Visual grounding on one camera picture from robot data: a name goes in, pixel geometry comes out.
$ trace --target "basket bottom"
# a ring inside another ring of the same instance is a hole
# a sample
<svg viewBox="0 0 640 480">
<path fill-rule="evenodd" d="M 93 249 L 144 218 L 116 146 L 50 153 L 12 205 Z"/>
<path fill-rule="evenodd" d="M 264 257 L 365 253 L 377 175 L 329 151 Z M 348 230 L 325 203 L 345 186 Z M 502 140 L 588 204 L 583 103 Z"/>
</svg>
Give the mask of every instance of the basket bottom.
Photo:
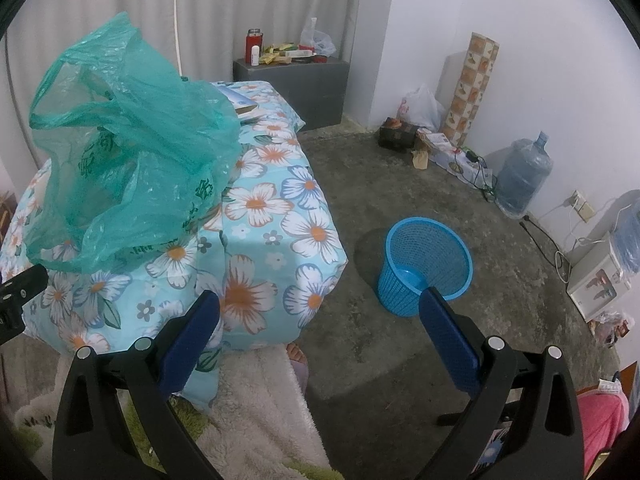
<svg viewBox="0 0 640 480">
<path fill-rule="evenodd" d="M 398 276 L 405 283 L 414 286 L 418 290 L 422 291 L 429 286 L 427 279 L 424 277 L 424 274 L 421 273 L 418 269 L 410 266 L 396 266 L 396 270 L 398 271 Z"/>
</svg>

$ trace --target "table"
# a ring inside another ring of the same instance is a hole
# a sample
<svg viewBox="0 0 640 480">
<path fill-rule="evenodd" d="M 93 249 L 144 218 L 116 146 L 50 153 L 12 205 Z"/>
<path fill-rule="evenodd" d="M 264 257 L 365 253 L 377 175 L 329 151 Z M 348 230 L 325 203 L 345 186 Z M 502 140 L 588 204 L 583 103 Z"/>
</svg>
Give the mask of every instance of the table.
<svg viewBox="0 0 640 480">
<path fill-rule="evenodd" d="M 305 130 L 339 124 L 347 89 L 349 63 L 329 57 L 326 63 L 251 66 L 234 62 L 234 81 L 268 81 L 305 121 Z"/>
<path fill-rule="evenodd" d="M 268 110 L 239 133 L 242 153 L 221 201 L 197 232 L 162 246 L 132 248 L 140 264 L 93 274 L 49 272 L 49 286 L 24 307 L 26 334 L 59 352 L 129 348 L 154 337 L 203 290 L 220 298 L 221 322 L 182 394 L 206 410 L 216 395 L 220 355 L 288 343 L 315 316 L 347 263 L 322 190 L 296 139 L 304 125 L 269 83 L 231 88 Z M 4 280 L 27 269 L 24 234 L 38 221 L 50 161 L 18 204 L 0 251 Z M 53 249 L 72 258 L 71 243 Z"/>
</svg>

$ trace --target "blue plastic basket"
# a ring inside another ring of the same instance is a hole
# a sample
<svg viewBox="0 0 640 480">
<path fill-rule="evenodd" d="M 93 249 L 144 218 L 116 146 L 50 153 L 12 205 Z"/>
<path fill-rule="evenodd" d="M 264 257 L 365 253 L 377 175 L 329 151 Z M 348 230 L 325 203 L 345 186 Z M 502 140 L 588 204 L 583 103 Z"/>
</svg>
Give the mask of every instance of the blue plastic basket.
<svg viewBox="0 0 640 480">
<path fill-rule="evenodd" d="M 406 218 L 386 236 L 378 298 L 398 316 L 416 316 L 425 288 L 453 300 L 468 289 L 473 272 L 471 254 L 455 232 L 430 218 Z"/>
</svg>

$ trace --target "green plastic bag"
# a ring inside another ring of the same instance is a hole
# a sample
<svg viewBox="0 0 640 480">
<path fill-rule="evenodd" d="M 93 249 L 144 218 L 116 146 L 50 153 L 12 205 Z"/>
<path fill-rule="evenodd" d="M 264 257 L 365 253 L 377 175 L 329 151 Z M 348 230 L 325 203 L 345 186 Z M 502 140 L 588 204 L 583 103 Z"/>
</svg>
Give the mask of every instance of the green plastic bag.
<svg viewBox="0 0 640 480">
<path fill-rule="evenodd" d="M 51 175 L 27 257 L 66 272 L 107 270 L 120 251 L 193 232 L 241 149 L 228 99 L 183 81 L 124 12 L 53 63 L 30 126 Z M 70 242 L 78 255 L 55 260 L 52 249 Z"/>
</svg>

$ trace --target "gray floor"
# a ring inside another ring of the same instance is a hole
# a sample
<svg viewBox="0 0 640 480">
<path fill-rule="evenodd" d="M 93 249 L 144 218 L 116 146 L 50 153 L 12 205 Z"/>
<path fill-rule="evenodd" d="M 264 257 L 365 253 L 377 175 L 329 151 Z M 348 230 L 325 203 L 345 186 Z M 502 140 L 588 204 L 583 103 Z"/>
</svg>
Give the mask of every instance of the gray floor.
<svg viewBox="0 0 640 480">
<path fill-rule="evenodd" d="M 402 218 L 436 219 L 465 241 L 474 278 L 451 306 L 485 334 L 526 351 L 557 344 L 576 388 L 618 368 L 615 351 L 596 346 L 527 234 L 479 192 L 435 165 L 415 170 L 409 155 L 379 148 L 371 134 L 334 128 L 301 142 L 350 260 L 300 337 L 309 407 L 347 480 L 414 478 L 449 432 L 434 418 L 461 410 L 468 398 L 454 388 L 419 320 L 393 316 L 376 299 L 383 241 Z"/>
</svg>

